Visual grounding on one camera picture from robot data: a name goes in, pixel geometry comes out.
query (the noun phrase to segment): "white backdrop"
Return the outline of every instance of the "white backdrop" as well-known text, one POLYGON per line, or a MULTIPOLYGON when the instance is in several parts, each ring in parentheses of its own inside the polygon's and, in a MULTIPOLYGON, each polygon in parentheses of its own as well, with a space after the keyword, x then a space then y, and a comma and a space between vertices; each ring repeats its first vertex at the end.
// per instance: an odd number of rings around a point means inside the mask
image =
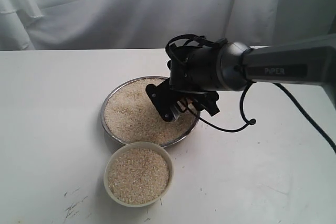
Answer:
POLYGON ((336 0, 0 0, 0 49, 160 48, 177 35, 248 45, 326 34, 336 0))

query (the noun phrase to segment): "table surface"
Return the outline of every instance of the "table surface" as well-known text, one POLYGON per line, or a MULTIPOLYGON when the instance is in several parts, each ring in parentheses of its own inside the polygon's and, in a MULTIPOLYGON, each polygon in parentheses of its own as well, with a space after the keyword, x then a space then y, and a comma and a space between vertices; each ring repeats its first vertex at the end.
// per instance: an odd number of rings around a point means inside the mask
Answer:
MULTIPOLYGON (((166 62, 161 49, 0 52, 0 222, 335 223, 336 156, 268 83, 246 96, 256 125, 230 134, 200 122, 167 149, 175 176, 162 203, 114 203, 102 177, 120 146, 103 132, 101 105, 125 81, 168 76, 166 62)), ((336 110, 324 91, 287 87, 336 139, 336 110)), ((203 116, 240 127, 239 98, 221 92, 221 113, 203 116)))

